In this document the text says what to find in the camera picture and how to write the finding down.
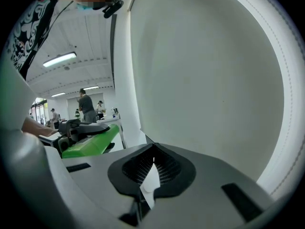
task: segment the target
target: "man in gray shirt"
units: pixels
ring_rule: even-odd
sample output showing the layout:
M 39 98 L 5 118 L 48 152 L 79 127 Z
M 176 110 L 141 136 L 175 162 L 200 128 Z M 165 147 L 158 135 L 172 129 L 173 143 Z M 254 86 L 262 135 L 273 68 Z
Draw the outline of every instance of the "man in gray shirt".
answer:
M 86 95 L 84 89 L 80 89 L 81 98 L 79 102 L 79 110 L 84 114 L 84 120 L 87 123 L 96 123 L 96 112 L 94 110 L 91 98 Z

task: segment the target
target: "black and white patterned shirt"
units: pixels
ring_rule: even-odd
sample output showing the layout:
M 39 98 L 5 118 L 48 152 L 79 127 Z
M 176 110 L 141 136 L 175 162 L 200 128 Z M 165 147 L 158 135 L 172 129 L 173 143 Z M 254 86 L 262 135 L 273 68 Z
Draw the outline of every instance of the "black and white patterned shirt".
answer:
M 4 50 L 24 79 L 38 49 L 48 36 L 57 1 L 35 0 L 19 18 L 6 42 Z

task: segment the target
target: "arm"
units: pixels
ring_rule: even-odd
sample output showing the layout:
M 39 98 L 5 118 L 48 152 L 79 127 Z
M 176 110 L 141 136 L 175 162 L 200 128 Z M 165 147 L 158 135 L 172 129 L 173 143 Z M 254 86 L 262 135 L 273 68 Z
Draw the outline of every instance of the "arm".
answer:
M 77 100 L 78 101 L 78 110 L 79 111 L 82 111 L 82 100 L 81 99 L 79 99 L 79 100 Z
M 54 113 L 53 113 L 53 118 L 51 119 L 51 121 L 54 121 L 55 120 L 55 116 L 54 116 Z
M 35 136 L 39 136 L 39 135 L 51 136 L 57 132 L 57 130 L 43 126 L 28 116 L 24 120 L 22 131 L 31 133 Z

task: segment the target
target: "green fairing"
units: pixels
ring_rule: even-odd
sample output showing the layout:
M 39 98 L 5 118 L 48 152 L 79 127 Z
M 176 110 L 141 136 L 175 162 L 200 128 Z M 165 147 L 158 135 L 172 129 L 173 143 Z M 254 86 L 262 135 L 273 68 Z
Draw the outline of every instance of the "green fairing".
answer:
M 114 137 L 119 133 L 116 124 L 109 125 L 110 130 L 85 138 L 63 151 L 62 158 L 76 158 L 101 155 Z

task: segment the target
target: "black slot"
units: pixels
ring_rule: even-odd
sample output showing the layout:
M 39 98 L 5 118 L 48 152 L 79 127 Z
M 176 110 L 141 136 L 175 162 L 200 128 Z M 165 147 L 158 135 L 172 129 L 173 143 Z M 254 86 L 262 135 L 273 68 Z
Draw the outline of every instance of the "black slot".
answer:
M 71 130 L 70 133 L 71 135 L 77 134 L 77 130 Z
M 108 147 L 106 147 L 106 150 L 107 150 L 107 149 L 112 149 L 112 148 L 114 148 L 114 145 L 115 145 L 115 143 L 110 143 L 110 144 L 108 145 Z
M 226 184 L 221 188 L 246 222 L 263 212 L 235 183 Z
M 119 219 L 136 227 L 150 210 L 151 208 L 146 202 L 142 192 L 139 192 L 139 197 L 133 201 L 130 212 L 123 214 Z
M 75 165 L 75 166 L 69 166 L 69 167 L 66 167 L 68 172 L 71 173 L 71 172 L 74 172 L 74 171 L 79 171 L 79 170 L 84 170 L 86 168 L 89 168 L 91 167 L 89 164 L 87 163 L 83 163 L 83 164 L 79 164 L 79 165 Z

